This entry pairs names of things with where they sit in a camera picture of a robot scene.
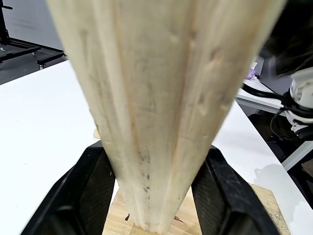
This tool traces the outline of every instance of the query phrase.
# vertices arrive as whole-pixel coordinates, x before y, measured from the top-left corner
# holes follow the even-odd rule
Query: white tabletop
[[[252,79],[252,80],[246,79],[244,81],[244,83],[246,83],[250,87],[253,87],[253,88],[260,90],[260,91],[272,92],[269,88],[267,88],[265,85],[263,85],[261,82],[259,82],[259,80],[256,78]],[[278,109],[282,107],[280,100],[257,97],[257,96],[249,94],[248,92],[245,92],[241,88],[238,90],[236,97],[239,98],[240,100],[243,100],[243,101],[248,101],[250,103],[254,103],[257,105],[262,105],[265,108],[270,108],[273,110],[274,113],[276,113],[278,111]]]
[[[94,143],[93,119],[69,62],[0,86],[0,234],[19,234],[51,186]],[[249,183],[271,189],[292,235],[313,211],[234,102],[213,144]]]

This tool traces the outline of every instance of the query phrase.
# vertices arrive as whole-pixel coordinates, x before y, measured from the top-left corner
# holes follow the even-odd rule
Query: wood grain
[[[250,186],[258,196],[264,208],[267,210],[268,214],[270,215],[272,221],[276,225],[280,234],[290,235],[287,223],[283,217],[282,212],[279,209],[279,206],[272,191],[257,185],[251,184]]]
[[[290,235],[288,226],[282,216],[279,206],[273,193],[265,188],[250,185],[257,194],[261,203],[269,213],[274,224],[281,235]],[[103,235],[151,235],[144,231],[141,227],[134,224],[132,217],[128,217],[128,210],[124,203],[123,196],[120,191],[117,193],[111,207],[104,226]],[[201,235],[201,229],[198,221],[195,203],[192,191],[189,189],[185,199],[183,200],[175,219],[172,221],[166,235]]]
[[[103,235],[151,235],[144,231],[141,227],[134,224],[133,218],[130,216],[128,221],[128,209],[124,203],[124,199],[120,190],[118,191],[107,216],[104,226]],[[189,189],[185,199],[183,200],[176,219],[166,233],[166,235],[201,235],[201,229],[197,217],[195,203],[192,197],[192,191]]]
[[[167,231],[284,2],[48,0],[135,224]]]

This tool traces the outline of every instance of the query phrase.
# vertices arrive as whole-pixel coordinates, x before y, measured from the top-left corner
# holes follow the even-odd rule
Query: wooden board
[[[128,221],[128,210],[124,203],[123,196],[118,191],[107,216],[103,235],[151,235],[141,227],[134,224],[130,216]],[[175,219],[166,235],[201,235],[201,229],[197,217],[192,191],[189,189],[184,201],[182,202]]]
[[[259,200],[267,210],[268,214],[270,215],[272,221],[276,225],[277,229],[279,230],[281,235],[290,235],[287,223],[283,217],[282,212],[279,209],[277,201],[275,199],[274,194],[271,190],[266,188],[262,188],[256,185],[250,185],[256,195],[258,196]]]
[[[165,233],[285,0],[47,2],[135,224]]]
[[[259,197],[261,203],[269,213],[274,224],[280,231],[281,235],[290,235],[288,226],[279,209],[273,193],[265,188],[251,185]],[[132,217],[128,217],[128,210],[124,203],[124,199],[120,191],[118,191],[107,216],[103,235],[151,235],[141,227],[134,225]],[[166,235],[201,235],[201,229],[197,217],[196,207],[189,189],[184,201],[177,212],[175,219],[166,233]]]

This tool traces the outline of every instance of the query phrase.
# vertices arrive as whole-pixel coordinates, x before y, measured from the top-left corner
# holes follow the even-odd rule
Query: white machine
[[[313,141],[313,68],[299,70],[291,75],[292,83],[284,95],[256,90],[243,85],[243,90],[260,97],[274,98],[282,102],[283,107],[274,115],[270,127],[274,134],[282,140]],[[285,113],[294,137],[287,137],[278,131],[277,118]]]

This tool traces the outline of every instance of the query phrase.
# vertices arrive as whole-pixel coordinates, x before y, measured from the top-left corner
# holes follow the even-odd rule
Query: black frame
[[[22,235],[101,235],[115,176],[97,142],[51,188]],[[212,147],[192,183],[203,235],[279,235],[252,188]]]
[[[0,63],[6,60],[16,58],[16,57],[20,57],[20,56],[27,55],[30,53],[35,53],[36,51],[41,50],[42,48],[54,51],[55,54],[49,55],[43,59],[37,59],[37,64],[40,66],[40,68],[43,68],[47,62],[50,62],[52,60],[65,56],[63,50],[55,49],[52,47],[46,47],[40,44],[31,43],[31,42],[23,41],[23,40],[16,39],[16,38],[11,38],[5,26],[2,8],[10,9],[10,10],[13,9],[12,7],[4,6],[3,0],[0,0],[0,47],[13,46],[13,47],[20,48],[21,50],[17,52],[10,52],[10,53],[6,53],[5,55],[1,55]]]

